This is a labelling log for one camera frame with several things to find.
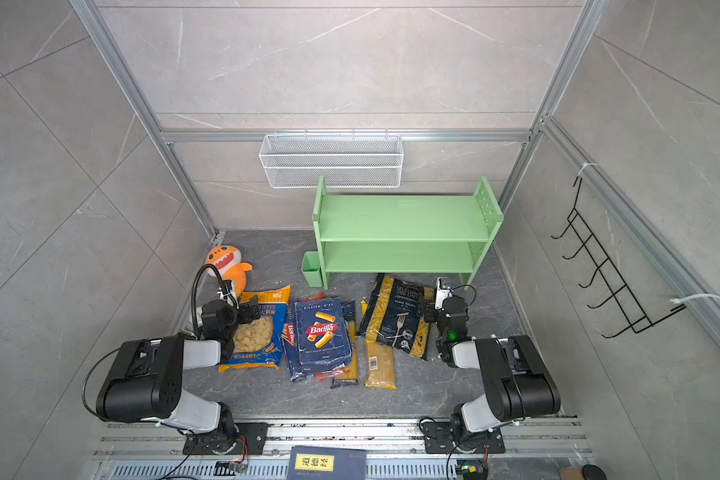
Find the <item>blue orecchiette pasta bag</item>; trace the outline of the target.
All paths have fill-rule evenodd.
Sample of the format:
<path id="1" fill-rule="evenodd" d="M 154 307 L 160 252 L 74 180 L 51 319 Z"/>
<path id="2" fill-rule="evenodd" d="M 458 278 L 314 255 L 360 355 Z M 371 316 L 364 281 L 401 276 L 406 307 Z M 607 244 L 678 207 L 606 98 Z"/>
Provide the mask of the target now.
<path id="1" fill-rule="evenodd" d="M 284 351 L 282 332 L 290 293 L 291 286 L 285 286 L 242 294 L 243 303 L 258 301 L 260 318 L 238 326 L 233 337 L 234 351 L 230 359 L 218 367 L 219 372 L 257 367 L 279 368 Z"/>

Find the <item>dark penne pasta bag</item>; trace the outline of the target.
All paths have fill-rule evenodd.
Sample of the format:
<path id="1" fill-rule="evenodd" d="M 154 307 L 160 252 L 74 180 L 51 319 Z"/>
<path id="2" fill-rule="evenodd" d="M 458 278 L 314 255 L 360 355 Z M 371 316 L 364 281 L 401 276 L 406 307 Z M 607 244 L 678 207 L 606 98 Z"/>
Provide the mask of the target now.
<path id="1" fill-rule="evenodd" d="M 435 290 L 430 287 L 379 273 L 358 334 L 426 360 L 430 329 L 426 315 L 434 300 Z"/>

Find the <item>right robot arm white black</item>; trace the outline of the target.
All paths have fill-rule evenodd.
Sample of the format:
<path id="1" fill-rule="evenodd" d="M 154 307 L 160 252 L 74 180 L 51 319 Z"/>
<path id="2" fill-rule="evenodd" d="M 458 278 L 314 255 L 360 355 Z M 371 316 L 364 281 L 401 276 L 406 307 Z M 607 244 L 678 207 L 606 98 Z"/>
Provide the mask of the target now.
<path id="1" fill-rule="evenodd" d="M 480 372 L 483 393 L 457 406 L 449 421 L 462 446 L 527 418 L 554 415 L 561 396 L 536 345 L 527 335 L 476 338 L 468 334 L 469 302 L 440 278 L 425 318 L 437 327 L 438 357 L 455 369 Z"/>

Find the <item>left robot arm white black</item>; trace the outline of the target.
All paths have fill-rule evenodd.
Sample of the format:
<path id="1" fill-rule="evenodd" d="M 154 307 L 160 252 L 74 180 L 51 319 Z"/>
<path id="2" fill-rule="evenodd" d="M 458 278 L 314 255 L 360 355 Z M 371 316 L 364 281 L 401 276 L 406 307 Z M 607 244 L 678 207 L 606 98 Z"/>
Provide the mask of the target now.
<path id="1" fill-rule="evenodd" d="M 203 399 L 183 386 L 192 369 L 221 366 L 232 359 L 238 329 L 261 317 L 259 300 L 245 302 L 211 264 L 202 266 L 191 289 L 192 335 L 124 342 L 105 354 L 114 360 L 94 406 L 81 392 L 84 408 L 102 422 L 154 424 L 177 430 L 188 453 L 227 454 L 246 448 L 230 407 Z"/>

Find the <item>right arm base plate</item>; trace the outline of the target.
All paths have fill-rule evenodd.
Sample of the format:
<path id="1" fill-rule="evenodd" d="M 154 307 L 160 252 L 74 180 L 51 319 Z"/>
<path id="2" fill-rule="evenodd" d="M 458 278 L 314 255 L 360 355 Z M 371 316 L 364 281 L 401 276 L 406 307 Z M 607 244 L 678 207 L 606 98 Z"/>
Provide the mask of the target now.
<path id="1" fill-rule="evenodd" d="M 457 433 L 449 422 L 423 419 L 418 429 L 428 454 L 502 454 L 506 451 L 498 429 L 482 433 Z"/>

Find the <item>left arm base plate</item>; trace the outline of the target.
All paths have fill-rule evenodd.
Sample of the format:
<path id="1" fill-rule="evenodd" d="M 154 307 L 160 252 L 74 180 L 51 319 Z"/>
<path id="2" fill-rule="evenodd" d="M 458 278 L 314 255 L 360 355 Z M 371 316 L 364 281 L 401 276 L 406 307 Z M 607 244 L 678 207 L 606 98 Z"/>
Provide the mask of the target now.
<path id="1" fill-rule="evenodd" d="M 261 455 L 267 438 L 269 424 L 244 422 L 235 425 L 229 433 L 222 427 L 208 433 L 187 434 L 182 454 L 192 455 Z"/>

